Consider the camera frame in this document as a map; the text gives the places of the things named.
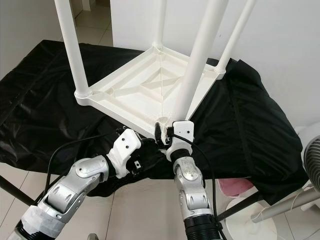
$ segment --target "black cloth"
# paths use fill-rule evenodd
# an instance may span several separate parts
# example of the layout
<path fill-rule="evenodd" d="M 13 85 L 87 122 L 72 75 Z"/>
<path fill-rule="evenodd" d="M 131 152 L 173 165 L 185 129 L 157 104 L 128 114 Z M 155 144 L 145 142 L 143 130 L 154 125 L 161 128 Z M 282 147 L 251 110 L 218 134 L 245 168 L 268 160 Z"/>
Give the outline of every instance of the black cloth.
<path fill-rule="evenodd" d="M 80 44 L 89 86 L 129 62 L 141 51 Z M 210 65 L 217 61 L 208 59 Z M 114 133 L 123 124 L 91 106 L 80 106 L 62 42 L 43 40 L 0 81 L 0 161 L 43 172 L 62 144 Z M 217 178 L 247 178 L 273 204 L 308 180 L 301 160 L 302 145 L 281 108 L 265 90 L 259 74 L 243 61 L 230 61 L 191 118 L 194 142 L 207 154 Z M 61 174 L 75 158 L 109 152 L 116 134 L 62 150 L 53 173 Z M 143 178 L 172 179 L 172 164 L 149 142 L 140 160 L 143 171 L 123 179 L 111 177 L 91 196 L 108 196 Z M 193 150 L 206 178 L 210 168 Z"/>

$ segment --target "tile floor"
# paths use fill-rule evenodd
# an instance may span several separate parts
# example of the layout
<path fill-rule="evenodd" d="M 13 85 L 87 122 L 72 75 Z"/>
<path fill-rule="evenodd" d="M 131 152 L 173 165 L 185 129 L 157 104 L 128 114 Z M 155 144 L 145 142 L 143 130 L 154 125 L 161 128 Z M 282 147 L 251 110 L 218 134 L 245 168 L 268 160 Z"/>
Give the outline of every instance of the tile floor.
<path fill-rule="evenodd" d="M 83 11 L 75 22 L 79 43 L 113 46 L 110 8 L 96 6 L 91 12 Z M 4 163 L 0 163 L 0 175 L 32 198 L 45 185 L 45 174 Z M 211 196 L 211 181 L 206 185 Z M 221 213 L 232 198 L 219 190 L 216 194 Z M 26 209 L 25 204 L 0 189 L 0 240 L 7 238 Z M 320 209 L 313 207 L 303 212 L 296 208 L 274 217 L 274 221 L 278 240 L 304 240 L 320 227 Z M 144 179 L 109 197 L 87 197 L 57 240 L 86 240 L 89 233 L 96 233 L 100 240 L 185 240 L 175 184 L 171 180 Z M 226 228 L 224 233 L 232 240 Z M 320 232 L 308 240 L 319 239 Z"/>

